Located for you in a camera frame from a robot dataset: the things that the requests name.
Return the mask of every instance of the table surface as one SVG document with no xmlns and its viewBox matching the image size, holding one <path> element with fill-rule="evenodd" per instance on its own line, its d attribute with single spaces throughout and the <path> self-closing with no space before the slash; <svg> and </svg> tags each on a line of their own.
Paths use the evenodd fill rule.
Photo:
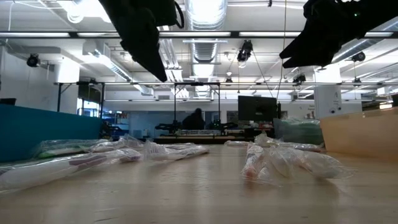
<svg viewBox="0 0 398 224">
<path fill-rule="evenodd" d="M 398 165 L 332 156 L 355 176 L 247 182 L 246 151 L 223 146 L 182 161 L 115 164 L 0 195 L 0 223 L 397 223 Z"/>
</svg>

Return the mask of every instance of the teal wall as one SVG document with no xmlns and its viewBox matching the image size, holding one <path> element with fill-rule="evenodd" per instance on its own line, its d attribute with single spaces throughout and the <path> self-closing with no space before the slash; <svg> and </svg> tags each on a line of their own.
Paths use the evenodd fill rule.
<svg viewBox="0 0 398 224">
<path fill-rule="evenodd" d="M 0 162 L 32 158 L 44 140 L 97 139 L 99 118 L 0 105 Z"/>
</svg>

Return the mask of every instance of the silver duct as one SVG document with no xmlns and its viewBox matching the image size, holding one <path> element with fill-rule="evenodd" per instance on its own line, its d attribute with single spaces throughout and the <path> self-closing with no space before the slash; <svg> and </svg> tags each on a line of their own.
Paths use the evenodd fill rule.
<svg viewBox="0 0 398 224">
<path fill-rule="evenodd" d="M 228 0 L 185 0 L 185 10 L 189 30 L 221 30 L 226 18 Z M 191 46 L 193 74 L 200 78 L 209 79 L 213 75 L 214 65 L 219 44 L 194 43 Z M 203 88 L 197 93 L 207 96 Z"/>
<path fill-rule="evenodd" d="M 386 22 L 385 24 L 379 26 L 376 30 L 379 31 L 395 31 L 398 29 L 398 17 Z M 332 63 L 338 63 L 342 60 L 350 58 L 361 51 L 381 42 L 383 39 L 365 39 L 365 40 L 353 40 L 348 44 L 344 45 L 344 47 L 339 51 L 337 55 L 335 55 Z"/>
</svg>

